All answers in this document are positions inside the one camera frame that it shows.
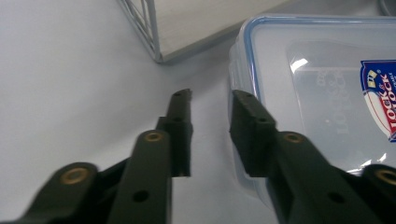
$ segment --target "container lid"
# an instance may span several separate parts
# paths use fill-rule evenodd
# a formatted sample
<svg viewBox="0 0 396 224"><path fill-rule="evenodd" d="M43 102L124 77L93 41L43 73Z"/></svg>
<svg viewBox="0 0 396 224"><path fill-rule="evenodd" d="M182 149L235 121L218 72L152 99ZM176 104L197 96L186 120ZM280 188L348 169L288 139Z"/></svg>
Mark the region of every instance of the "container lid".
<svg viewBox="0 0 396 224"><path fill-rule="evenodd" d="M396 19L262 16L239 39L279 130L350 173L396 165Z"/></svg>

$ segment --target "screw hole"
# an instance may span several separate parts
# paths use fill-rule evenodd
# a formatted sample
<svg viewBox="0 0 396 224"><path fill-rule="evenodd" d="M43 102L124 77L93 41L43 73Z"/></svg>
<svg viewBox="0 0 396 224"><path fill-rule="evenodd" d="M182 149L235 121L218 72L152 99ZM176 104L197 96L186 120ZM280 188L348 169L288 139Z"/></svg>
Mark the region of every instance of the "screw hole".
<svg viewBox="0 0 396 224"><path fill-rule="evenodd" d="M73 185L83 181L88 177L89 171L86 168L74 168L65 172L61 176L61 181L66 185Z"/></svg>
<svg viewBox="0 0 396 224"><path fill-rule="evenodd" d="M396 173L391 170L378 170L375 172L376 177L388 184L396 186Z"/></svg>
<svg viewBox="0 0 396 224"><path fill-rule="evenodd" d="M146 190L139 190L133 196L133 200L136 203L142 203L149 198L149 193Z"/></svg>
<svg viewBox="0 0 396 224"><path fill-rule="evenodd" d="M287 141L292 142L292 143L301 143L303 142L303 138L295 133L288 133L283 136Z"/></svg>
<svg viewBox="0 0 396 224"><path fill-rule="evenodd" d="M327 196L335 203L344 203L346 201L341 194L336 192L330 192Z"/></svg>
<svg viewBox="0 0 396 224"><path fill-rule="evenodd" d="M160 133L148 133L145 136L146 141L148 142L157 142L160 141L163 136Z"/></svg>

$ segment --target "black plastic part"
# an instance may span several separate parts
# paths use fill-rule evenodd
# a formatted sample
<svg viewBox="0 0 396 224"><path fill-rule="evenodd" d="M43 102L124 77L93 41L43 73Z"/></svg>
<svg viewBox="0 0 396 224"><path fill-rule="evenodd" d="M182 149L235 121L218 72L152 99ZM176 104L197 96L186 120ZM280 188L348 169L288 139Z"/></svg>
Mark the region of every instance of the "black plastic part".
<svg viewBox="0 0 396 224"><path fill-rule="evenodd" d="M250 176L268 176L271 166L269 147L275 133L275 120L256 97L248 92L233 91L230 134Z"/></svg>
<svg viewBox="0 0 396 224"><path fill-rule="evenodd" d="M303 135L278 132L269 113L247 92L233 92L231 137L246 172L268 177L280 223L383 223L349 183L356 179L341 175Z"/></svg>
<svg viewBox="0 0 396 224"><path fill-rule="evenodd" d="M267 183L281 223L382 223L306 137L278 133L276 142Z"/></svg>
<svg viewBox="0 0 396 224"><path fill-rule="evenodd" d="M169 223L171 177L190 175L190 101L190 90L173 94L166 117L157 130L139 136L131 158L101 173L82 162L62 168L22 218L2 223ZM75 170L62 184L64 173L75 168L88 172ZM84 181L76 182L81 175Z"/></svg>
<svg viewBox="0 0 396 224"><path fill-rule="evenodd" d="M169 133L172 148L172 176L190 176L191 160L191 91L175 92L166 117L160 117L157 130Z"/></svg>
<svg viewBox="0 0 396 224"><path fill-rule="evenodd" d="M96 167L76 162L58 170L38 192L26 214L12 223L61 223L82 216L92 205Z"/></svg>
<svg viewBox="0 0 396 224"><path fill-rule="evenodd" d="M171 189L168 134L157 130L140 134L107 223L169 223Z"/></svg>
<svg viewBox="0 0 396 224"><path fill-rule="evenodd" d="M376 211L384 223L395 223L396 169L381 164L364 168L360 189L363 199Z"/></svg>

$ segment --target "white table surface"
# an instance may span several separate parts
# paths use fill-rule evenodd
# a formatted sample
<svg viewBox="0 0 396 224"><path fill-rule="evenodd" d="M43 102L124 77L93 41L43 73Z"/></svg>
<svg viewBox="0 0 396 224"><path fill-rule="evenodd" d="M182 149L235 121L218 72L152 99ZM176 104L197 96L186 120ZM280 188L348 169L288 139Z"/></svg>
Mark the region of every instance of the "white table surface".
<svg viewBox="0 0 396 224"><path fill-rule="evenodd" d="M379 13L368 0L325 7L299 10ZM20 217L62 166L88 161L103 170L128 157L170 95L190 88L192 177L174 179L173 223L276 223L234 176L227 120L233 42L156 64L116 0L1 0L0 221Z"/></svg>

